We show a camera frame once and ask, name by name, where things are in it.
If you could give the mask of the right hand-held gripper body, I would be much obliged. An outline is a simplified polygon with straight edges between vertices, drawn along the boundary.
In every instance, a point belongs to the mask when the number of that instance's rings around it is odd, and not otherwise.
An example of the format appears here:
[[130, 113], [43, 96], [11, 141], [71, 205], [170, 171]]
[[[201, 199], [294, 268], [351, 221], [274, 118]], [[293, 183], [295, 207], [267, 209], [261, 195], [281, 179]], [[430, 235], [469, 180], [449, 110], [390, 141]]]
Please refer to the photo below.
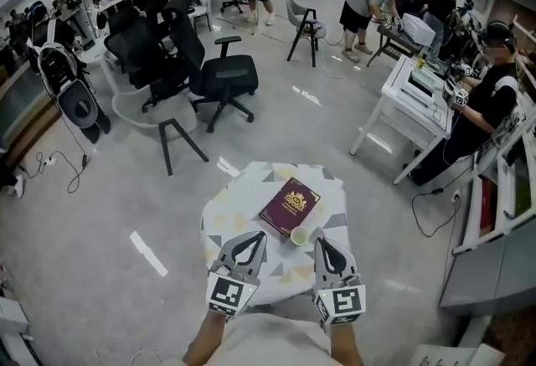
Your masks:
[[317, 288], [314, 305], [325, 326], [351, 323], [366, 312], [366, 286], [359, 276], [337, 281], [326, 288]]

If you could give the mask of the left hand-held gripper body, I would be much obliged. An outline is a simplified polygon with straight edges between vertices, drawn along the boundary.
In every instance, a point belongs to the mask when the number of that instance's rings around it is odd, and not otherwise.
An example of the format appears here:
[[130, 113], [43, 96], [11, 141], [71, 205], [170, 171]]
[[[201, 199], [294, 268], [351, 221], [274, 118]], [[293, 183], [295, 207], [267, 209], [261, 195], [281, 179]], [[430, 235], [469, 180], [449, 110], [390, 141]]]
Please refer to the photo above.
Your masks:
[[209, 269], [206, 303], [211, 312], [236, 317], [260, 286], [248, 270], [216, 260]]

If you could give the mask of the white cup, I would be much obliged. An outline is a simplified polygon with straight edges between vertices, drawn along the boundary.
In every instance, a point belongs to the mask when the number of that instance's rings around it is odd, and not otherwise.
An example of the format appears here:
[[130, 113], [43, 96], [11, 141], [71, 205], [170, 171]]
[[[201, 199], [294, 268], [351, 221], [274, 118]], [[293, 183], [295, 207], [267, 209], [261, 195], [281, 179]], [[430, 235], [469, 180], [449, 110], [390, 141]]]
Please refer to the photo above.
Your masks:
[[306, 227], [297, 226], [291, 232], [291, 242], [295, 246], [305, 246], [309, 243], [310, 232]]

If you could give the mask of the person's left forearm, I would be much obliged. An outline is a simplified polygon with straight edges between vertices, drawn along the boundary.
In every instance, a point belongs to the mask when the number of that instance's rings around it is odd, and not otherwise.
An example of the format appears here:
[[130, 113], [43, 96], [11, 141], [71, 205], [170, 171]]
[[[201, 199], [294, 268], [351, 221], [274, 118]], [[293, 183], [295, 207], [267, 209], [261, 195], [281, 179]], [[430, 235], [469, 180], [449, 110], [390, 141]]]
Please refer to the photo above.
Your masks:
[[204, 366], [222, 343], [226, 323], [225, 315], [209, 310], [182, 361], [187, 366]]

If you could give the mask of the person's right forearm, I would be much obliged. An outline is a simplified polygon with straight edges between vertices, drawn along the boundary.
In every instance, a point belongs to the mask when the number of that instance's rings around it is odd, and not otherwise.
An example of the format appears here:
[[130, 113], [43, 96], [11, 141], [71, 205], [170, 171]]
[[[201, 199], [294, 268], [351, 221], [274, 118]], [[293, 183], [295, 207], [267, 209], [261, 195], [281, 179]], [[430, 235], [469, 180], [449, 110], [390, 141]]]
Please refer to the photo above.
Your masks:
[[331, 357], [342, 366], [364, 366], [351, 322], [331, 326]]

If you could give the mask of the geometric pattern tablecloth table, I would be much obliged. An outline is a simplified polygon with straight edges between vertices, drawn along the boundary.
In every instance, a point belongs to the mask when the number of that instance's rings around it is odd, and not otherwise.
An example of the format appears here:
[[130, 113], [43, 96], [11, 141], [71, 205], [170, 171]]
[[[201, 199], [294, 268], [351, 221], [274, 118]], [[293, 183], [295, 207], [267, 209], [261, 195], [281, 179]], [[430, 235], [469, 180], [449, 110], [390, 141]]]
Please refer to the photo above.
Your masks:
[[320, 227], [329, 239], [350, 247], [342, 180], [316, 164], [251, 162], [207, 202], [200, 227], [207, 266], [213, 264], [227, 240], [242, 233], [265, 231], [260, 287], [248, 302], [250, 306], [281, 302], [309, 291], [316, 283], [313, 245], [294, 245], [259, 216], [289, 178], [296, 178], [320, 196], [303, 225], [310, 231]]

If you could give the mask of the person in white shirt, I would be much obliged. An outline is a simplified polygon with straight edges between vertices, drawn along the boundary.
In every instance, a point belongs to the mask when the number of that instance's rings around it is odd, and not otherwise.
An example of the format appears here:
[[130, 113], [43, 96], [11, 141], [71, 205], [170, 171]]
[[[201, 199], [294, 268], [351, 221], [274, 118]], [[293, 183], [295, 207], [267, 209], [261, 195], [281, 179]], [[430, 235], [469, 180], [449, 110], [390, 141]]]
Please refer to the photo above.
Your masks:
[[[226, 323], [222, 343], [204, 366], [340, 366], [330, 347], [314, 322], [250, 313]], [[161, 366], [187, 365], [170, 358]]]

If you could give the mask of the maroon gold-print box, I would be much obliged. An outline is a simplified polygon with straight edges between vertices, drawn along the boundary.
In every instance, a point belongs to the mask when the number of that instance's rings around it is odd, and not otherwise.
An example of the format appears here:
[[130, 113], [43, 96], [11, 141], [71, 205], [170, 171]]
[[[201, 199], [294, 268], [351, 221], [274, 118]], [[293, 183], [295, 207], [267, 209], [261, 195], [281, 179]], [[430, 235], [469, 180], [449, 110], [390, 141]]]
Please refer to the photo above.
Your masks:
[[259, 217], [281, 235], [290, 238], [291, 232], [302, 225], [320, 198], [318, 193], [296, 178], [289, 178], [259, 212]]

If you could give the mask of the white drawer cabinet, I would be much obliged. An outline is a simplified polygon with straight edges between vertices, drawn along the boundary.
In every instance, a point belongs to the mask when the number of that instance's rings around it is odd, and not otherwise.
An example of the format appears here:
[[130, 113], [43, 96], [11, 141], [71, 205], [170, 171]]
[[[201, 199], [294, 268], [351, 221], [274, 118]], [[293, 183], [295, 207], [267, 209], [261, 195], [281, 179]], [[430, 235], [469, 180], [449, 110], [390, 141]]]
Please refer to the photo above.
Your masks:
[[477, 348], [420, 345], [409, 366], [501, 366], [505, 354], [484, 343]]

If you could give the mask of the gray cabinet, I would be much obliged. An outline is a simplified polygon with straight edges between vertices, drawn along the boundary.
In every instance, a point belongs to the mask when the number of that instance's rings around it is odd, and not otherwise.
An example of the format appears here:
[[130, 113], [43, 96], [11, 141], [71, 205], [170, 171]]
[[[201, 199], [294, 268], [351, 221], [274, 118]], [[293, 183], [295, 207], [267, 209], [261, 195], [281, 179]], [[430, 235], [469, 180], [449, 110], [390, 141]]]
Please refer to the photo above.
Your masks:
[[516, 312], [536, 305], [536, 219], [458, 255], [439, 307], [456, 317]]

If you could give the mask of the white square table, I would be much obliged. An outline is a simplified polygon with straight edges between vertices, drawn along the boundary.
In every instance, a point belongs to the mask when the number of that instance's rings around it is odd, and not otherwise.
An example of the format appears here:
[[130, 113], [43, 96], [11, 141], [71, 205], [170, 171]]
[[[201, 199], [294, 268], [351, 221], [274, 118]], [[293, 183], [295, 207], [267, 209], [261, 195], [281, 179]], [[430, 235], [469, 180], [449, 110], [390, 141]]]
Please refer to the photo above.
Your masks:
[[360, 128], [357, 138], [349, 150], [353, 156], [367, 138], [376, 121], [382, 121], [395, 129], [420, 149], [420, 154], [413, 158], [393, 184], [399, 184], [408, 174], [418, 167], [441, 140], [451, 133], [453, 111], [436, 96], [433, 106], [426, 106], [405, 90], [406, 81], [410, 79], [416, 62], [401, 56], [391, 70], [381, 88], [380, 98], [364, 126]]

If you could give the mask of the white shelf unit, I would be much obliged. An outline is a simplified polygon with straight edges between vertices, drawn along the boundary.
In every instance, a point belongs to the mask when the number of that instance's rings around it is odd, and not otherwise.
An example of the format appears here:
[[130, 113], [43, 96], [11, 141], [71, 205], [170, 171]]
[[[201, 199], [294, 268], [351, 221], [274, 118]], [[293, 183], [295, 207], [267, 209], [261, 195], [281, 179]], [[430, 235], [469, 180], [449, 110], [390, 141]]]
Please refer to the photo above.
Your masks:
[[536, 105], [517, 115], [518, 122], [473, 159], [466, 230], [453, 255], [508, 235], [536, 217]]

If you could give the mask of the white shell chair black legs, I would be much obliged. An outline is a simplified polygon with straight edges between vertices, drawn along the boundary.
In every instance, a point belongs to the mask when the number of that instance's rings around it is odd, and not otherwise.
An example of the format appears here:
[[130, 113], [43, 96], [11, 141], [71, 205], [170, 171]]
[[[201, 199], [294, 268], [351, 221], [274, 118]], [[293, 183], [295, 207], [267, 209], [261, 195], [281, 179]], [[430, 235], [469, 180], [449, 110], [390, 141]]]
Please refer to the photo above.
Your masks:
[[169, 143], [177, 139], [183, 139], [204, 162], [209, 161], [191, 137], [198, 126], [198, 119], [187, 96], [179, 93], [154, 103], [151, 87], [145, 86], [114, 95], [111, 104], [120, 119], [161, 145], [168, 176], [173, 175]]

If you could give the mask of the black mesh office chair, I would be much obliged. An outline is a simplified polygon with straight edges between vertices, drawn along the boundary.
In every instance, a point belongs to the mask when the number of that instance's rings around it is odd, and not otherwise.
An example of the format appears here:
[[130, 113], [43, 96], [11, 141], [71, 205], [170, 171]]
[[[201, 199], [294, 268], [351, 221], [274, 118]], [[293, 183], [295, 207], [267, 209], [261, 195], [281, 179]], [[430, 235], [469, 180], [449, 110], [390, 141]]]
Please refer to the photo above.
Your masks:
[[235, 107], [246, 115], [246, 121], [255, 119], [253, 112], [237, 101], [242, 95], [253, 95], [259, 87], [254, 60], [246, 54], [228, 55], [229, 46], [241, 40], [239, 36], [216, 39], [220, 56], [205, 59], [202, 45], [189, 17], [189, 9], [199, 0], [169, 0], [162, 14], [170, 22], [169, 36], [178, 54], [188, 67], [188, 88], [199, 98], [192, 102], [194, 109], [200, 104], [217, 103], [207, 132], [212, 133], [224, 108]]
[[188, 87], [186, 63], [163, 48], [152, 23], [136, 8], [123, 8], [107, 23], [110, 34], [104, 40], [106, 49], [117, 57], [136, 89], [149, 88], [142, 112]]

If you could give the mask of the white printer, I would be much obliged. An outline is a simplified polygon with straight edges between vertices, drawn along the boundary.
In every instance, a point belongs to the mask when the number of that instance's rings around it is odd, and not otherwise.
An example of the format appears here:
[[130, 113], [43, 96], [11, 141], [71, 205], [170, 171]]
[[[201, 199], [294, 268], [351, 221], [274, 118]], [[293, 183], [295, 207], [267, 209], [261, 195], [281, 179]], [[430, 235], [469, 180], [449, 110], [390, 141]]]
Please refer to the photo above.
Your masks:
[[424, 106], [433, 106], [443, 91], [443, 80], [424, 68], [414, 67], [402, 88]]

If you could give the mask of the dark long table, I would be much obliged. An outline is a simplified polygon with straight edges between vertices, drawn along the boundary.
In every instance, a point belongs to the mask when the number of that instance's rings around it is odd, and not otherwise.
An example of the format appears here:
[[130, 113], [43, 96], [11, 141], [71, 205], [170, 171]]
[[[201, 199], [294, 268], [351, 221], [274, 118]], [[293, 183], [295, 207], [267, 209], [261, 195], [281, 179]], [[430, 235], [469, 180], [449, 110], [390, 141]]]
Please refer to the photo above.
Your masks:
[[380, 45], [378, 50], [369, 59], [367, 63], [368, 67], [381, 54], [386, 54], [390, 58], [398, 60], [401, 55], [412, 58], [428, 49], [428, 47], [423, 47], [413, 42], [403, 31], [403, 25], [401, 31], [394, 25], [389, 27], [379, 25], [377, 31], [380, 34]]

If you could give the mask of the wooden step platform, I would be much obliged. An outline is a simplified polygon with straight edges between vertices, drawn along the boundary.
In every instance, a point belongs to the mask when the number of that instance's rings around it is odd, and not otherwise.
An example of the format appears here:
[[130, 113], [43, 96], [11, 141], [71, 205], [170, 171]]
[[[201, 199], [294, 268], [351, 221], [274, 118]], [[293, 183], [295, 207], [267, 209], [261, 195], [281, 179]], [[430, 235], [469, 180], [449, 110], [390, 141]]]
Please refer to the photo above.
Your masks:
[[0, 162], [16, 167], [58, 119], [43, 81], [23, 63], [0, 86]]

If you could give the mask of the small white table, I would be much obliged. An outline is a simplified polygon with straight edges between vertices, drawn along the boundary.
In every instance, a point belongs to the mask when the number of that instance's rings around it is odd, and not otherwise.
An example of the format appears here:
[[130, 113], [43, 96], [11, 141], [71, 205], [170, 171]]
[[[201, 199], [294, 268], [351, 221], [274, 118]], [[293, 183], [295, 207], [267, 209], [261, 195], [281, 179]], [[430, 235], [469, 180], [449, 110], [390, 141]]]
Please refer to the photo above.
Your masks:
[[108, 62], [108, 50], [101, 42], [95, 44], [87, 50], [84, 50], [80, 54], [80, 60], [87, 65], [96, 64], [100, 67], [106, 83], [110, 86], [113, 95], [120, 93], [116, 79], [112, 73], [110, 63]]

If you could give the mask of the black white backpack rig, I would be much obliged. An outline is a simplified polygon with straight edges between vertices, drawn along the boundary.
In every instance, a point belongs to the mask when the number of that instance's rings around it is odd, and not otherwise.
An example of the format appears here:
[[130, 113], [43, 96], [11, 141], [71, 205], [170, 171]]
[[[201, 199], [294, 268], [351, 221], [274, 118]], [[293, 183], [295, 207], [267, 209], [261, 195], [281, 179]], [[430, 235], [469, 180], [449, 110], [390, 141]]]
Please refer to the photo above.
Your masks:
[[89, 87], [79, 78], [74, 55], [62, 45], [48, 42], [39, 51], [38, 67], [45, 89], [61, 113], [81, 130], [94, 126], [97, 104]]

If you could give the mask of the gray chair black legs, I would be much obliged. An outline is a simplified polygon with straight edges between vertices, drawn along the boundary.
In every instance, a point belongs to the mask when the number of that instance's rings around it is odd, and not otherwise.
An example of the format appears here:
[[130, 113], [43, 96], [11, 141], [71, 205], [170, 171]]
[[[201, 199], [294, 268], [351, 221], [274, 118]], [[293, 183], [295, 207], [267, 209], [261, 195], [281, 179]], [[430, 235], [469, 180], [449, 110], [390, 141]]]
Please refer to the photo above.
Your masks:
[[326, 26], [317, 19], [316, 9], [303, 7], [295, 0], [286, 0], [286, 10], [289, 22], [296, 28], [296, 35], [286, 60], [291, 60], [300, 39], [308, 39], [311, 47], [312, 67], [315, 68], [319, 40], [326, 37]]

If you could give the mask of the white box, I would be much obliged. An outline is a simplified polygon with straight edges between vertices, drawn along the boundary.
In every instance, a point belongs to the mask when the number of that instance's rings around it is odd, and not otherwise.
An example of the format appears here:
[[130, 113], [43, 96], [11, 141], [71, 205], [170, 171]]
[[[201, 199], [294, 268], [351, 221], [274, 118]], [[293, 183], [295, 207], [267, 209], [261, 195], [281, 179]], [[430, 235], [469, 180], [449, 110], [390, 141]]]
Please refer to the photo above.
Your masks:
[[402, 17], [403, 31], [413, 42], [423, 47], [430, 47], [436, 32], [428, 26], [421, 18], [409, 13], [404, 13]]

